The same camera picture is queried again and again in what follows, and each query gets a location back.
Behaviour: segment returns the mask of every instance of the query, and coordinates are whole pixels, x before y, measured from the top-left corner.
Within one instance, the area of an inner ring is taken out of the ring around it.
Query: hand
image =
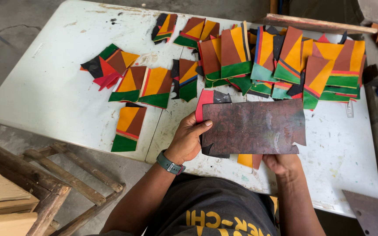
[[[201,150],[199,136],[212,127],[211,120],[196,124],[195,112],[183,118],[174,134],[173,141],[164,152],[164,156],[178,165],[190,161]]]
[[[300,158],[296,154],[265,154],[262,158],[266,166],[275,172],[277,177],[295,177],[303,170]]]

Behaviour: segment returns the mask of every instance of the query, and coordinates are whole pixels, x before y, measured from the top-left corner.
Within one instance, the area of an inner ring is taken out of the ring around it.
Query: white folding table
[[[110,43],[141,55],[137,60],[140,66],[171,69],[172,59],[195,60],[187,48],[171,42],[154,45],[151,41],[160,13],[79,0],[62,3],[1,85],[0,124],[110,152],[119,110],[125,104],[108,102],[112,88],[99,92],[90,73],[79,70],[80,64]],[[178,14],[172,41],[192,16]],[[240,24],[206,18],[219,22],[221,30]],[[248,23],[249,28],[258,26]],[[304,36],[314,39],[321,35],[304,31]],[[339,35],[327,37],[331,42],[340,40]],[[199,77],[198,96],[203,87]],[[229,93],[233,102],[272,100],[242,96],[228,86],[214,89]],[[196,104],[197,99],[189,103],[169,99],[167,110],[148,105],[137,150],[115,154],[154,163],[160,150],[170,144],[180,120],[194,111]],[[314,207],[350,217],[354,214],[342,189],[378,198],[378,173],[364,89],[353,108],[354,118],[348,118],[345,105],[336,102],[319,102],[314,111],[305,110],[307,146],[298,145]],[[237,155],[219,159],[199,154],[185,165],[189,174],[226,178],[265,194],[277,191],[275,175],[263,163],[254,170],[237,164]]]

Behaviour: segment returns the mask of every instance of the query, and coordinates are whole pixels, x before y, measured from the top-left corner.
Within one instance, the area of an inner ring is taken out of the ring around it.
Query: saw blade
[[[342,190],[366,235],[378,236],[378,199]]]

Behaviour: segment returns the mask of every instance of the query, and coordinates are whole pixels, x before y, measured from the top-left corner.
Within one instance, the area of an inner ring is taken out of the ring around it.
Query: wooden chair
[[[0,174],[21,188],[29,191],[40,200],[34,210],[34,212],[38,213],[37,221],[34,223],[27,236],[69,236],[116,201],[125,189],[124,184],[119,184],[110,179],[88,162],[78,158],[65,146],[65,144],[54,143],[46,148],[26,150],[23,154],[18,156],[0,147]],[[57,153],[70,159],[77,166],[111,187],[114,190],[113,193],[105,198],[47,158]],[[35,160],[51,173],[60,176],[68,184],[28,162],[32,160]],[[56,231],[59,223],[54,221],[53,217],[59,211],[60,206],[68,196],[71,186],[95,205]]]

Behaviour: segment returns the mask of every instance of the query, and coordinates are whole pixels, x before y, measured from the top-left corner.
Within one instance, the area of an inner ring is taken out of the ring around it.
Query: green watch strap
[[[184,166],[184,165],[178,165],[178,164],[175,164],[175,163],[172,163],[171,161],[169,161],[164,156],[164,150],[161,151],[160,154],[158,154],[157,163],[161,167],[166,169],[168,172],[175,174],[175,175],[179,175],[180,173],[182,173],[186,169],[186,166]]]

